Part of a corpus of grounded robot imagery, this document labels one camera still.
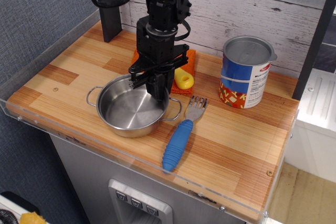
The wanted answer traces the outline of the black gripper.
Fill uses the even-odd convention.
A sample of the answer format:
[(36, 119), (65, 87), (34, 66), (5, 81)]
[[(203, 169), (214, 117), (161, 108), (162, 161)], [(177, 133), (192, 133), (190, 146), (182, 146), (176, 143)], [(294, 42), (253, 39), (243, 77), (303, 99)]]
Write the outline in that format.
[(163, 100), (165, 89), (171, 93), (175, 69), (187, 64), (189, 46), (175, 44), (190, 32), (188, 23), (183, 21), (182, 24), (187, 33), (178, 36), (178, 23), (172, 19), (156, 20), (147, 15), (137, 21), (136, 52), (139, 57), (129, 68), (131, 87), (145, 85), (156, 101)]

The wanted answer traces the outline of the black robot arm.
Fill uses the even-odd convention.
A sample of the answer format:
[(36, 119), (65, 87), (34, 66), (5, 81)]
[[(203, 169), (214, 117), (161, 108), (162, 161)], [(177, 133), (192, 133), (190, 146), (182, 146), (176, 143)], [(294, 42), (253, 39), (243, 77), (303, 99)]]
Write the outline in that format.
[(187, 64), (186, 44), (175, 42), (189, 36), (186, 22), (190, 16), (189, 0), (146, 0), (147, 16), (137, 22), (138, 60), (129, 68), (132, 86), (146, 86), (147, 92), (162, 101), (171, 92), (175, 69)]

